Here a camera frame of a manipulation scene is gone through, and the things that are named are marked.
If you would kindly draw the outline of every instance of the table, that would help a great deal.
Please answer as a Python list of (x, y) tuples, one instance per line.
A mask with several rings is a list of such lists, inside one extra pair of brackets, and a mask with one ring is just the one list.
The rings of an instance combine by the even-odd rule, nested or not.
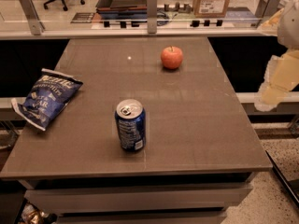
[[(167, 46), (183, 50), (178, 70), (162, 68)], [(206, 37), (70, 40), (56, 70), (84, 85), (45, 132), (24, 128), (0, 177), (58, 223), (220, 223), (272, 167)], [(136, 153), (114, 120), (128, 98), (147, 112)]]

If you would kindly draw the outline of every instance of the label on box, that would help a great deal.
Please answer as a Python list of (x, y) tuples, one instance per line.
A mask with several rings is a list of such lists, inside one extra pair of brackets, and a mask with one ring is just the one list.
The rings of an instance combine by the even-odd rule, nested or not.
[(199, 13), (222, 13), (225, 0), (201, 0)]

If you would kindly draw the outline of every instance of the can pull tab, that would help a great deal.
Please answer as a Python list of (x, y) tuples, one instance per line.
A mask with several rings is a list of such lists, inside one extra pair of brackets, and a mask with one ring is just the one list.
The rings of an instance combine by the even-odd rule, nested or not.
[(131, 114), (131, 107), (130, 106), (125, 106), (121, 109), (121, 112), (124, 116), (129, 116)]

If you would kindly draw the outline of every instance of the can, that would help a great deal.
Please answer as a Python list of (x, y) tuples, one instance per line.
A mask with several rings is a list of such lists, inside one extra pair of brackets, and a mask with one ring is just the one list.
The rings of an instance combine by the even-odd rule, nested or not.
[(123, 149), (137, 151), (146, 145), (146, 112), (140, 102), (121, 101), (116, 107), (115, 120)]

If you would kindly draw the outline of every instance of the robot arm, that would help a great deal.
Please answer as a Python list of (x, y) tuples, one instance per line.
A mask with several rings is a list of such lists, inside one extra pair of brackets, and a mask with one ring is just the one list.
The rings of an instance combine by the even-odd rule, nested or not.
[(272, 56), (255, 99), (260, 111), (275, 108), (299, 84), (299, 0), (291, 0), (263, 28), (277, 25), (278, 42), (288, 51), (281, 57)]

